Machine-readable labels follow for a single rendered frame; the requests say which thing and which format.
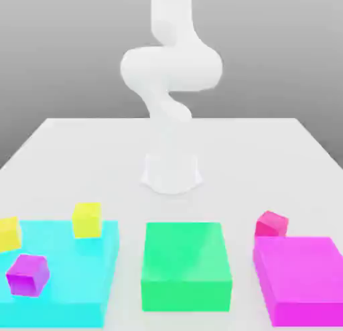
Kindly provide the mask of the small purple cube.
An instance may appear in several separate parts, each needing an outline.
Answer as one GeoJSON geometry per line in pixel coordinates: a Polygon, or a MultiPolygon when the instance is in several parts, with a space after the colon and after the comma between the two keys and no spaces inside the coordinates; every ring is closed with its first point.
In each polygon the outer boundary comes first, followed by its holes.
{"type": "Polygon", "coordinates": [[[50,278],[48,261],[41,255],[20,254],[5,276],[12,295],[38,297],[50,278]]]}

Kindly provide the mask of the small pink cube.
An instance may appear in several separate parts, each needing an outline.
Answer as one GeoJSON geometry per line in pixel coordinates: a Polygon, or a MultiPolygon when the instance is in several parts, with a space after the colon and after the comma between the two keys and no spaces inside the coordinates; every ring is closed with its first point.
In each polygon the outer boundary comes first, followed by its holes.
{"type": "Polygon", "coordinates": [[[264,212],[256,222],[256,237],[284,237],[289,219],[271,211],[264,212]]]}

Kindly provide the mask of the small yellow cube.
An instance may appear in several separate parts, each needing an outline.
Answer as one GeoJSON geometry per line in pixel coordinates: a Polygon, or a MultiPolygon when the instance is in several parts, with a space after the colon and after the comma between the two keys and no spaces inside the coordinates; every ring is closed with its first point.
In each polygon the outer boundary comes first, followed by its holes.
{"type": "Polygon", "coordinates": [[[21,227],[16,216],[0,218],[0,253],[21,248],[21,227]]]}
{"type": "Polygon", "coordinates": [[[102,232],[100,202],[79,202],[72,213],[72,228],[76,239],[99,238],[102,232]]]}

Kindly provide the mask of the large magenta box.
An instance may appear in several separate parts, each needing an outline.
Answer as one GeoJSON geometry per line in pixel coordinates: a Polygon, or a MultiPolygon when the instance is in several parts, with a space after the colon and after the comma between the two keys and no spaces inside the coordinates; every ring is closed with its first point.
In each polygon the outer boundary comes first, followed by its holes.
{"type": "Polygon", "coordinates": [[[273,326],[343,326],[343,255],[329,237],[257,237],[253,261],[273,326]]]}

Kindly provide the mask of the large green box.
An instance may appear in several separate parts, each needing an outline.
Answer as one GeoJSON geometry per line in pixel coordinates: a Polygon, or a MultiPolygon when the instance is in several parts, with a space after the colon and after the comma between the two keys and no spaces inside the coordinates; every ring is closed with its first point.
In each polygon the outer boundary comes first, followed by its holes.
{"type": "Polygon", "coordinates": [[[218,222],[148,222],[141,271],[145,312],[227,312],[232,274],[218,222]]]}

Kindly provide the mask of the large cyan box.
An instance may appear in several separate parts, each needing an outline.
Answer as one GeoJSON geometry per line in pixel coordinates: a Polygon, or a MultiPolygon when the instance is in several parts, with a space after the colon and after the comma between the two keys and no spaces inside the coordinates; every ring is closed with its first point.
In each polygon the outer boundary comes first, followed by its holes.
{"type": "Polygon", "coordinates": [[[115,220],[99,238],[75,239],[69,220],[23,220],[22,248],[0,253],[0,328],[101,328],[119,252],[115,220]],[[12,295],[5,277],[20,254],[43,255],[50,278],[39,297],[12,295]]]}

